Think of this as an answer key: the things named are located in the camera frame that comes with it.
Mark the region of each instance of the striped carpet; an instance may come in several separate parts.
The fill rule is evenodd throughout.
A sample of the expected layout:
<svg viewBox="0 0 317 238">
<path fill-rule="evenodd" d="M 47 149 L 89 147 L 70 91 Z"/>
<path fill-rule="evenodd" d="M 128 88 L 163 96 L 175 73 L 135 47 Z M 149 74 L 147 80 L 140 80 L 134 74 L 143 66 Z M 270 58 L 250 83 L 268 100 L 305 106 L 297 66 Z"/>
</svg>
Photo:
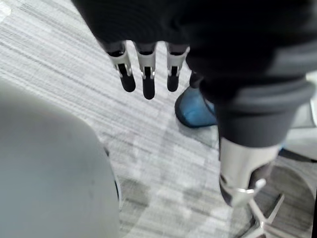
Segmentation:
<svg viewBox="0 0 317 238">
<path fill-rule="evenodd" d="M 123 189 L 120 231 L 126 238 L 233 238 L 251 225 L 248 208 L 225 205 L 218 186 L 215 127 L 180 125 L 166 88 L 166 48 L 158 44 L 156 96 L 142 94 L 137 56 L 128 50 L 137 89 L 126 93 L 115 70 L 69 0 L 0 0 L 0 78 L 86 121 L 110 150 Z M 285 202 L 274 225 L 309 238 L 317 164 L 279 158 L 257 201 Z"/>
</svg>

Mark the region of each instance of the chair leg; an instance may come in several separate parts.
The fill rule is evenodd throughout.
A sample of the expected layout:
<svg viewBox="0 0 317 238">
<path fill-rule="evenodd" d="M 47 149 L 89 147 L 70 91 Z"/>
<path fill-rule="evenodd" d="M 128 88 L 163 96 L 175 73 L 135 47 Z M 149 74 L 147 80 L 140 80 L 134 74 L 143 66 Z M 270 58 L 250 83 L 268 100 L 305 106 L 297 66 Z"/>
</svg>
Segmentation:
<svg viewBox="0 0 317 238">
<path fill-rule="evenodd" d="M 281 207 L 281 205 L 282 205 L 282 203 L 284 201 L 284 198 L 285 198 L 285 195 L 284 194 L 280 194 L 280 196 L 278 197 L 277 202 L 276 202 L 276 204 L 274 206 L 274 209 L 272 210 L 271 214 L 269 215 L 269 217 L 266 220 L 266 223 L 272 224 L 274 218 L 277 215 L 278 210 L 280 209 L 280 207 Z"/>
</svg>

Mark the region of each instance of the person's foot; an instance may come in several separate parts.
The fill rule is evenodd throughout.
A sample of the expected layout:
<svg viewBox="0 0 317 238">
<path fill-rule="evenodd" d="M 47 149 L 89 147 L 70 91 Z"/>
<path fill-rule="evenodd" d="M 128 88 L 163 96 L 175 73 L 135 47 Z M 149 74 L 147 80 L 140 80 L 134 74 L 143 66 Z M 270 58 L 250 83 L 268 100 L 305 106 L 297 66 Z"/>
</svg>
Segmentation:
<svg viewBox="0 0 317 238">
<path fill-rule="evenodd" d="M 199 88 L 188 87 L 175 102 L 177 119 L 190 128 L 216 125 L 213 104 L 206 101 Z"/>
</svg>

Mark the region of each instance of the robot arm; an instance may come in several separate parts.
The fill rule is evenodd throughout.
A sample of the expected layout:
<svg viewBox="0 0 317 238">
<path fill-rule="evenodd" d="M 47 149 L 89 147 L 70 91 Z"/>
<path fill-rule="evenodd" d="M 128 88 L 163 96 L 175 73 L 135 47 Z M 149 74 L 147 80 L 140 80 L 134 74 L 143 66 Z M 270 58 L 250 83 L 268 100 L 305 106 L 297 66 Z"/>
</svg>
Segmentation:
<svg viewBox="0 0 317 238">
<path fill-rule="evenodd" d="M 125 40 L 136 42 L 147 99 L 155 94 L 155 42 L 172 43 L 167 45 L 170 91 L 177 89 L 179 70 L 187 55 L 186 49 L 175 50 L 175 46 L 190 46 L 187 64 L 195 72 L 193 75 L 203 76 L 200 91 L 214 104 L 218 122 L 222 195 L 230 206 L 250 201 L 265 186 L 271 162 L 296 110 L 314 93 L 305 74 L 317 68 L 316 3 L 73 2 L 93 34 L 102 41 L 129 92 L 134 90 L 135 83 L 128 56 L 124 51 L 115 56 L 106 45 Z"/>
</svg>

